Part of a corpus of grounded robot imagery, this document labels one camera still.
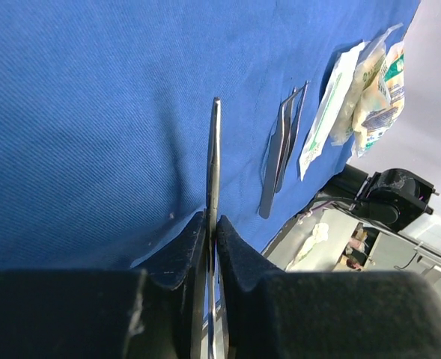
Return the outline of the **steel forceps ring handles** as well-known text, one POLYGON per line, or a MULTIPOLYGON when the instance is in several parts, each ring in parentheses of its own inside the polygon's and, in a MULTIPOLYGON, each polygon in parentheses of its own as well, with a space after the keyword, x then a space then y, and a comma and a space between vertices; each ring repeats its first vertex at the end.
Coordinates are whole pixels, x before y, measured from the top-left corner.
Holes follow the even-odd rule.
POLYGON ((220 142, 221 142, 221 100, 213 100, 210 137, 207 159, 206 209, 191 218, 186 231, 192 237, 190 273, 193 290, 191 324, 188 354, 200 358, 203 340, 202 313, 204 296, 207 296, 207 356, 216 354, 216 225, 219 204, 220 142))

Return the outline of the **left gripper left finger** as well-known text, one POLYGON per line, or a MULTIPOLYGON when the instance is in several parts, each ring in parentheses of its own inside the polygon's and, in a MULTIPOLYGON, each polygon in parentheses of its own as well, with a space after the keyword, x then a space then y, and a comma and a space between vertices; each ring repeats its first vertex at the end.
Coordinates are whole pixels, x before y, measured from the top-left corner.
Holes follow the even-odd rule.
POLYGON ((0 271, 0 358, 199 358, 206 218, 140 266, 0 271))

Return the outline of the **long white green pouch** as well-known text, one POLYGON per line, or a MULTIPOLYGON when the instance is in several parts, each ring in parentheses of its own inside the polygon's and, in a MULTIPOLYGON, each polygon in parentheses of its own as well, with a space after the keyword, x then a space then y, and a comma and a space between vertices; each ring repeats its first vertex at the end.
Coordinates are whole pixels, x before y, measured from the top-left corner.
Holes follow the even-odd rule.
POLYGON ((366 45, 367 42, 363 41, 347 52, 342 52, 332 68, 322 100, 299 156, 301 180, 304 180, 310 164, 322 153, 323 146, 350 89, 359 56, 366 45))

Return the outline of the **white blue supply packet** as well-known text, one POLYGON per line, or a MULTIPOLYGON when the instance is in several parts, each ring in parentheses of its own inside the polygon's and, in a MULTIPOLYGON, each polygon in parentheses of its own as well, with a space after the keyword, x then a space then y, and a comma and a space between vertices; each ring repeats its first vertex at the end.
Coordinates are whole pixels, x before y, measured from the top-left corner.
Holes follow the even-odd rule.
POLYGON ((405 105, 404 42, 391 46, 376 76, 363 90, 353 113, 357 157, 383 137, 405 105))

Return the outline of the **steel tweezers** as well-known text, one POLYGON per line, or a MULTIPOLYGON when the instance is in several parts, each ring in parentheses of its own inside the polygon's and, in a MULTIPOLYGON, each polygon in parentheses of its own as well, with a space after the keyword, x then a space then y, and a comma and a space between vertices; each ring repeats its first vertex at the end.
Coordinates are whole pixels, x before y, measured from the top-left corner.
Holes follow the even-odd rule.
POLYGON ((301 88, 294 88, 292 94, 285 100, 285 105, 282 105, 285 134, 282 141, 279 169, 276 174, 276 193, 279 193, 282 189, 286 167, 296 143, 308 85, 309 81, 306 81, 301 88))
POLYGON ((270 137, 261 202, 258 211, 259 215, 264 219, 267 219, 270 216, 273 198, 276 193, 276 177, 277 171, 280 167, 281 154, 283 153, 283 141, 285 138, 285 109, 287 105, 290 105, 293 102, 298 93, 299 91, 294 88, 292 94, 280 104, 276 118, 275 132, 270 137))

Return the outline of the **blue surgical cloth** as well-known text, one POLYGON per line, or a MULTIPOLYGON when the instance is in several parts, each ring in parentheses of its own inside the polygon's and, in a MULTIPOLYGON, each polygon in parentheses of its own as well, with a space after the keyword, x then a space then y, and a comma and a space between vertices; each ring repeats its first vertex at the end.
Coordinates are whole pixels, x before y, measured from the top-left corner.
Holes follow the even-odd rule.
POLYGON ((205 206, 222 101, 219 211, 262 250, 344 167, 296 162, 339 52, 417 1, 0 1, 0 270, 126 269, 205 206), (270 216, 259 215, 280 104, 309 81, 270 216))

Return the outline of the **green clear supply packet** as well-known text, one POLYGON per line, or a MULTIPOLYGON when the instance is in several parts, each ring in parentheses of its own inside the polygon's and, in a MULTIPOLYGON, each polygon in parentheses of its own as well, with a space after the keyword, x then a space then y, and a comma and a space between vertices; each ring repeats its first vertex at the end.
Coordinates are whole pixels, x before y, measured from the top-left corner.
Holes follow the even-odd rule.
POLYGON ((353 79, 329 134, 332 145, 341 146, 352 135, 356 136, 360 146, 365 145, 368 116, 391 105, 391 95, 384 80, 387 69, 386 39, 402 26, 401 22, 395 24, 374 40, 362 44, 364 48, 359 53, 353 79))

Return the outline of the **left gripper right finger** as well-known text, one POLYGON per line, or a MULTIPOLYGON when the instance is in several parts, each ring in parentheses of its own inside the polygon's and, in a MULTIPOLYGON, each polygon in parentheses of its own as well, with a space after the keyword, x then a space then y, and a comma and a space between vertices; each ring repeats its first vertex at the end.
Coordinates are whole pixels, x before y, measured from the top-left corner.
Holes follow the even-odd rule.
POLYGON ((222 216, 227 358, 441 358, 441 301, 408 271, 286 272, 222 216))

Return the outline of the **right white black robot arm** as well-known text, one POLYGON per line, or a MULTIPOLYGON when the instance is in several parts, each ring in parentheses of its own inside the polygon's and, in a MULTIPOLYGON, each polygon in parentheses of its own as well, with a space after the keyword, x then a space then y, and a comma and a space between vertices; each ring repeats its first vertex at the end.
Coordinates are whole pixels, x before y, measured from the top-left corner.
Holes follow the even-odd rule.
POLYGON ((347 211, 400 232, 421 215, 431 215, 434 185, 400 168, 368 175, 351 165, 333 176, 322 188, 333 200, 347 205, 347 211))

